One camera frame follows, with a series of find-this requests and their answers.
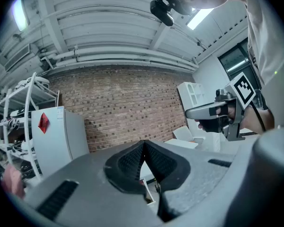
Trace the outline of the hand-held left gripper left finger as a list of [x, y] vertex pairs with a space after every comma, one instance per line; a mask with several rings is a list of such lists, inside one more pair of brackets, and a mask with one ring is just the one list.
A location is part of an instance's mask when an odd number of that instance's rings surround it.
[[126, 194], [145, 194], [140, 183], [141, 167], [144, 163], [144, 141], [112, 155], [105, 163], [107, 180], [120, 192]]

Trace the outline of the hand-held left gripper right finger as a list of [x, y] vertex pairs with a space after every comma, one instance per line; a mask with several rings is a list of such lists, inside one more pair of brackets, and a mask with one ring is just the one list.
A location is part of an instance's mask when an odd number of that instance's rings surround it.
[[144, 142], [143, 155], [161, 193], [178, 189], [190, 174], [190, 163], [184, 157], [150, 140]]

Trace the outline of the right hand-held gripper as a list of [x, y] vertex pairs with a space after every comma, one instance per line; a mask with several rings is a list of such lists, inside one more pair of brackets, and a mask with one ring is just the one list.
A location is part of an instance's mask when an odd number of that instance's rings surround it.
[[[245, 116], [246, 108], [255, 97], [256, 93], [250, 81], [242, 72], [231, 80], [224, 88], [216, 90], [215, 101], [199, 107], [185, 111], [185, 116], [192, 120], [212, 120], [218, 119], [219, 133], [222, 133], [228, 141], [244, 140], [240, 136], [240, 124]], [[233, 121], [222, 119], [216, 114], [216, 108], [226, 106], [228, 116], [228, 106], [236, 108], [235, 119]]]

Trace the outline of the person's right hand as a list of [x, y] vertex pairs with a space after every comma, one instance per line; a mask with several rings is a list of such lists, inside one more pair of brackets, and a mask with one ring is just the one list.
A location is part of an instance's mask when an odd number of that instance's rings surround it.
[[[233, 105], [228, 106], [228, 116], [225, 116], [226, 114], [226, 106], [217, 107], [216, 108], [216, 114], [218, 116], [222, 116], [222, 119], [231, 120], [233, 121], [235, 119], [235, 113], [236, 108]], [[215, 132], [219, 133], [219, 122], [218, 119], [212, 119], [212, 120], [195, 120], [196, 123], [198, 123], [198, 128], [202, 129], [206, 132]]]

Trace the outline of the person's left hand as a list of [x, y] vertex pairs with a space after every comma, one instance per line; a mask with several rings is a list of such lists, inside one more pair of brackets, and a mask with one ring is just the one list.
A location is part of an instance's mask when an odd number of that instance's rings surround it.
[[14, 194], [21, 199], [25, 197], [21, 172], [11, 164], [8, 164], [5, 168], [1, 186], [5, 192]]

